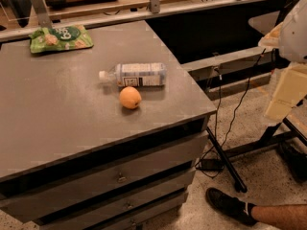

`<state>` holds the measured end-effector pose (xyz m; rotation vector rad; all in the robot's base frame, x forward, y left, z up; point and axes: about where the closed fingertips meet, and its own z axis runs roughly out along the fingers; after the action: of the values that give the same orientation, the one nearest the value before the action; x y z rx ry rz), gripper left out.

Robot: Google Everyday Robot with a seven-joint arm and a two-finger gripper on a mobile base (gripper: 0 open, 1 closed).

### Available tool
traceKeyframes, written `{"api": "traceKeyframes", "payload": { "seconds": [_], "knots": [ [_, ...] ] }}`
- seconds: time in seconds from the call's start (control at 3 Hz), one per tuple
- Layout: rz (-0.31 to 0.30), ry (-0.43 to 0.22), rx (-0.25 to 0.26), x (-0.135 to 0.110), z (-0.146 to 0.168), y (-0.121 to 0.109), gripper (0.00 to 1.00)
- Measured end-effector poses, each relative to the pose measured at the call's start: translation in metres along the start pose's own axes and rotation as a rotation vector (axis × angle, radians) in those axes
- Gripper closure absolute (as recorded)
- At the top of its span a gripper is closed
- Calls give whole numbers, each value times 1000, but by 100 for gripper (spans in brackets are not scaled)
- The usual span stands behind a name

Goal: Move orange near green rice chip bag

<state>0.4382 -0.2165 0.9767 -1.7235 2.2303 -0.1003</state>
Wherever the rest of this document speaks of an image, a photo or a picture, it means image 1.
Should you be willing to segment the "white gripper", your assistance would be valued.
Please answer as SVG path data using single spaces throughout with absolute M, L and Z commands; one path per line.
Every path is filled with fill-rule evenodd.
M 258 45 L 279 47 L 282 58 L 292 62 L 287 68 L 275 69 L 270 81 L 270 95 L 264 117 L 280 123 L 307 95 L 307 0 L 299 0 L 285 17 Z

